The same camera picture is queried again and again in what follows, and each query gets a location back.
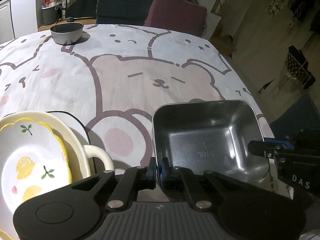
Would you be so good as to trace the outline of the grey trash bin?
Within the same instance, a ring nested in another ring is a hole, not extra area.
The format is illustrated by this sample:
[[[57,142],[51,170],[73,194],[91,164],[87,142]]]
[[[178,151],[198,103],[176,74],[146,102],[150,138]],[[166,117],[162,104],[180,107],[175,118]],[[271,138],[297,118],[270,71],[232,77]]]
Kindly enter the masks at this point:
[[[59,15],[59,5],[42,8],[43,24],[51,25],[57,22]]]

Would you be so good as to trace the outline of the black have a nice day cloth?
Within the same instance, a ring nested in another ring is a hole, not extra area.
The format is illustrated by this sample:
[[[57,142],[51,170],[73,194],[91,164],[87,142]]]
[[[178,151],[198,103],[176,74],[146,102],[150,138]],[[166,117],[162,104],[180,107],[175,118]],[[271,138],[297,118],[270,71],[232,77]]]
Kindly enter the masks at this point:
[[[66,18],[96,18],[98,0],[67,0]]]

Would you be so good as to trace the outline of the bear pattern tablecloth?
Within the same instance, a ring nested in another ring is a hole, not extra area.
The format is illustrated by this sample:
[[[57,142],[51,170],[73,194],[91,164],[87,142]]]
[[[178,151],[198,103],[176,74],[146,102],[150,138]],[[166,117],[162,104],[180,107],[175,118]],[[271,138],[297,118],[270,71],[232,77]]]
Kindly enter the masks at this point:
[[[153,156],[151,122],[165,104],[243,100],[263,135],[271,129],[252,93],[207,40],[171,30],[89,25],[74,45],[50,31],[1,44],[1,116],[65,111],[104,148],[116,171]]]

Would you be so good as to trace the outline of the round steel bowl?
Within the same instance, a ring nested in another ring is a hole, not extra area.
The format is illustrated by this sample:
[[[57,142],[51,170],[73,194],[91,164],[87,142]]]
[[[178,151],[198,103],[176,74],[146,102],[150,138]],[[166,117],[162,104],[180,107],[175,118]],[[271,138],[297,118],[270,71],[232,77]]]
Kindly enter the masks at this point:
[[[84,25],[79,22],[66,22],[50,28],[51,36],[56,44],[70,45],[77,42],[83,33]]]

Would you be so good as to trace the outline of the white square plate blue rim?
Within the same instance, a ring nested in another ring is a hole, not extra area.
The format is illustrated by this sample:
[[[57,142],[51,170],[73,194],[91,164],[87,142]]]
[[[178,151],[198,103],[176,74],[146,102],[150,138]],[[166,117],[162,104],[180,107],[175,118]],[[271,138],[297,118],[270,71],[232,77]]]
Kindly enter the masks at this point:
[[[62,122],[64,122],[73,131],[77,139],[82,144],[83,148],[85,148],[84,147],[85,145],[91,144],[90,138],[86,131],[85,126],[74,115],[65,111],[48,111],[48,113],[56,116]]]

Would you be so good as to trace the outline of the lemon pattern scalloped bowl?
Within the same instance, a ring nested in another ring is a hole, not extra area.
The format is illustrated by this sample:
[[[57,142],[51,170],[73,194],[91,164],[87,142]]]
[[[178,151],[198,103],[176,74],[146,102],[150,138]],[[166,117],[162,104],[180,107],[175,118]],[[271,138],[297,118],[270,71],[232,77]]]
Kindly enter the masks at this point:
[[[63,140],[45,121],[1,119],[1,238],[18,239],[13,214],[27,200],[72,182]]]

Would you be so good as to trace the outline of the steel rectangular container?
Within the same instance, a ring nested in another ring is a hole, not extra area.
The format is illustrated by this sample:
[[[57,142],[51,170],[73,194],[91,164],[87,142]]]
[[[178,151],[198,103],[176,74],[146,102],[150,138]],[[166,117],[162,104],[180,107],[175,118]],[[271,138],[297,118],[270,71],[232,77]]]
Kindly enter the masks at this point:
[[[250,141],[263,141],[254,109],[241,100],[163,105],[152,118],[157,164],[166,157],[171,167],[195,175],[212,170],[266,189],[269,161],[251,155]]]

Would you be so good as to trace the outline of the dark green chair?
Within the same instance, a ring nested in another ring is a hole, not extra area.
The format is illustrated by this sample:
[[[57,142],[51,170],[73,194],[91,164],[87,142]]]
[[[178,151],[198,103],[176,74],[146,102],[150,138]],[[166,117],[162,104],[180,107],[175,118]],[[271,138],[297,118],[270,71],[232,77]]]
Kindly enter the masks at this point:
[[[143,26],[153,0],[98,0],[97,24]]]

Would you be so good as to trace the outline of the cream two-handled bowl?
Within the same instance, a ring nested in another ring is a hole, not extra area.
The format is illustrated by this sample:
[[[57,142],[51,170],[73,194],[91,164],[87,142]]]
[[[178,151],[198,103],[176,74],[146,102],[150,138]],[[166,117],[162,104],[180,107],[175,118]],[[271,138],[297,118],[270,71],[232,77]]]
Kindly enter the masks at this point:
[[[48,124],[55,135],[57,135],[64,143],[71,170],[73,181],[79,181],[92,175],[89,159],[98,158],[102,161],[105,170],[114,171],[114,163],[105,150],[98,146],[85,145],[83,148],[73,131],[56,116],[37,111],[23,111],[9,114],[1,118],[1,126],[15,122],[20,118],[31,118],[36,122],[44,122]]]

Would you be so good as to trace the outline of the black net basket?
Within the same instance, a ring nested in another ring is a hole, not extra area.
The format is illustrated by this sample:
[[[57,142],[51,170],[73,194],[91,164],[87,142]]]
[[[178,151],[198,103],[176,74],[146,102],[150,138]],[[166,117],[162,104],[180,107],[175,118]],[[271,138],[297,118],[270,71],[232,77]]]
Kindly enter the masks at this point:
[[[288,77],[299,81],[304,90],[309,89],[316,82],[316,78],[308,70],[308,66],[309,62],[303,52],[295,46],[289,46],[285,60]]]

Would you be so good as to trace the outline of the maroon chair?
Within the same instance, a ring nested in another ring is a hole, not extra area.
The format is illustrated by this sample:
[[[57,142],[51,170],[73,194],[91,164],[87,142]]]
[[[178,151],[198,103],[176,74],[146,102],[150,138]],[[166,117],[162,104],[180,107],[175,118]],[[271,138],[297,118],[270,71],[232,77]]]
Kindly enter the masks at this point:
[[[184,0],[153,0],[144,25],[200,37],[206,17],[207,9],[194,3]]]

